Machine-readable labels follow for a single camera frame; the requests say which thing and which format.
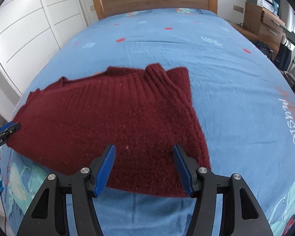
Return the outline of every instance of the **maroon sweater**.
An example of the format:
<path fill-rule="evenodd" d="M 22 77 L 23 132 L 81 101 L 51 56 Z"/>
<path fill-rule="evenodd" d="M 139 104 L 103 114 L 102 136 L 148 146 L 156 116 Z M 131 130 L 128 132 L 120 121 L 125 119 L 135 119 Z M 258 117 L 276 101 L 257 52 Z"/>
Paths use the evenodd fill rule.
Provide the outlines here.
<path fill-rule="evenodd" d="M 116 146 L 108 187 L 149 195 L 186 196 L 172 150 L 183 146 L 210 168 L 192 107 L 188 70 L 109 67 L 84 79 L 61 78 L 31 92 L 14 120 L 22 129 L 8 146 L 60 173 L 87 167 L 107 143 Z"/>

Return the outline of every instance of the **metal bolt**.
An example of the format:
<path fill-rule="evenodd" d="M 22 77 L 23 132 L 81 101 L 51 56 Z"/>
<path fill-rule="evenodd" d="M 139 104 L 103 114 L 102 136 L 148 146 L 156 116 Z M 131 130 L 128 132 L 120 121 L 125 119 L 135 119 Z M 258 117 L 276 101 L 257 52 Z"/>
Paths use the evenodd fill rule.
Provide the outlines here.
<path fill-rule="evenodd" d="M 55 174 L 50 174 L 48 176 L 48 180 L 54 180 L 56 178 L 56 175 Z"/>
<path fill-rule="evenodd" d="M 90 169 L 89 168 L 82 168 L 81 169 L 81 173 L 82 174 L 87 174 L 88 172 L 90 172 Z"/>
<path fill-rule="evenodd" d="M 206 172 L 208 172 L 208 170 L 204 167 L 201 167 L 198 169 L 200 173 L 205 174 Z"/>
<path fill-rule="evenodd" d="M 242 177 L 241 177 L 241 175 L 235 173 L 235 174 L 233 175 L 233 178 L 235 178 L 236 180 L 240 180 Z"/>

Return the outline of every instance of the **blue bed sheet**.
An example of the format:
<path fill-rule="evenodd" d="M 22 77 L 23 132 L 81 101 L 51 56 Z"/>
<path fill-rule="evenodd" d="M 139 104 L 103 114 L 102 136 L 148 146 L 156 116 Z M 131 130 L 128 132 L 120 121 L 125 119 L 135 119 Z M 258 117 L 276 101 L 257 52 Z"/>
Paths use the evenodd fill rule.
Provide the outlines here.
<path fill-rule="evenodd" d="M 214 13 L 155 9 L 94 23 L 70 40 L 35 77 L 30 91 L 65 76 L 78 79 L 108 66 L 189 70 L 192 101 L 205 135 L 212 171 L 240 173 L 257 197 L 275 236 L 295 219 L 295 95 L 251 42 Z M 7 146 L 0 148 L 3 192 L 17 232 L 29 203 L 50 173 Z M 71 235 L 76 235 L 67 196 Z M 186 233 L 195 201 L 160 198 L 106 188 L 94 200 L 105 236 Z M 213 236 L 219 232 L 221 196 Z"/>

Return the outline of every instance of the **triangular cutout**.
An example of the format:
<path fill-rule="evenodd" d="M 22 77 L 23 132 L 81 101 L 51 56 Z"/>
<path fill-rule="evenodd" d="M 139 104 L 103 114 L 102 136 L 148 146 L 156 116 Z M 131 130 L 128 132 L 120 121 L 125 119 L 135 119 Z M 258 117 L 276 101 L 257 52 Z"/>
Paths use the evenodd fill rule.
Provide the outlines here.
<path fill-rule="evenodd" d="M 48 216 L 48 198 L 49 198 L 49 189 L 45 189 L 41 195 L 39 201 L 37 202 L 31 217 L 46 219 Z"/>
<path fill-rule="evenodd" d="M 240 193 L 240 202 L 242 207 L 242 219 L 244 220 L 257 219 L 259 217 L 259 214 L 256 208 L 254 207 L 254 204 L 252 203 L 246 190 L 244 188 L 241 188 L 239 190 L 239 193 Z"/>

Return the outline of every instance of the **drawer handle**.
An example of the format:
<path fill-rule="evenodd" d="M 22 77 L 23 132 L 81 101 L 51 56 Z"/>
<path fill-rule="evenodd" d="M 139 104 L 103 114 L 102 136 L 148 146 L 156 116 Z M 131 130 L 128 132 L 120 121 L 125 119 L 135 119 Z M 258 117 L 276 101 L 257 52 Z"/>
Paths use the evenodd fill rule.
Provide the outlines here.
<path fill-rule="evenodd" d="M 278 26 L 280 26 L 280 24 L 279 23 L 277 23 L 277 22 L 275 22 L 274 20 L 271 20 L 275 25 L 278 25 Z"/>
<path fill-rule="evenodd" d="M 272 30 L 268 29 L 268 31 L 270 31 L 272 34 L 277 35 L 277 33 L 274 33 Z"/>

